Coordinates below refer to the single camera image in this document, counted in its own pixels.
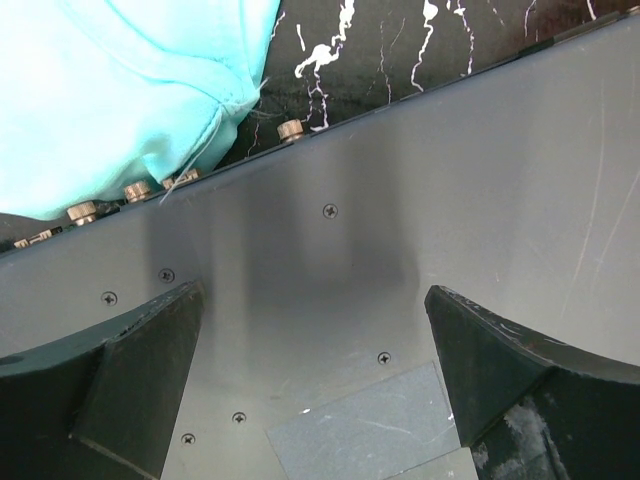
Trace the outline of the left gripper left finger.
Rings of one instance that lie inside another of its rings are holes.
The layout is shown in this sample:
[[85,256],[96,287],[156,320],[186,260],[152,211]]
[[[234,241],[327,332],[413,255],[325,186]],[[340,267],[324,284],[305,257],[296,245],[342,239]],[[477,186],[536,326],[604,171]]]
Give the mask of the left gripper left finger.
[[4,479],[158,479],[205,305],[185,282],[1,359]]

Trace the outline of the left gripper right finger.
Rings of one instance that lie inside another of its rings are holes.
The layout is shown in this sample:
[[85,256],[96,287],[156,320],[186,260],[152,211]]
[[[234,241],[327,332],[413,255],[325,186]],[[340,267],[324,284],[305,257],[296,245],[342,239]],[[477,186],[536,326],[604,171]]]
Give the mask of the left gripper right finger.
[[425,298],[459,440],[481,479],[636,479],[639,369],[500,317],[444,286]]

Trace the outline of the dark grey network switch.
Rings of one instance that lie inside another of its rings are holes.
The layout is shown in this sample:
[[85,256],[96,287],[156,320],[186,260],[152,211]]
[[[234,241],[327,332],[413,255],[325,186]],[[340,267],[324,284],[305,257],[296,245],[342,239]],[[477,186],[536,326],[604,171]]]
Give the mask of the dark grey network switch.
[[1,359],[185,283],[201,329],[158,479],[479,478],[425,310],[444,286],[639,369],[639,12],[1,257]]

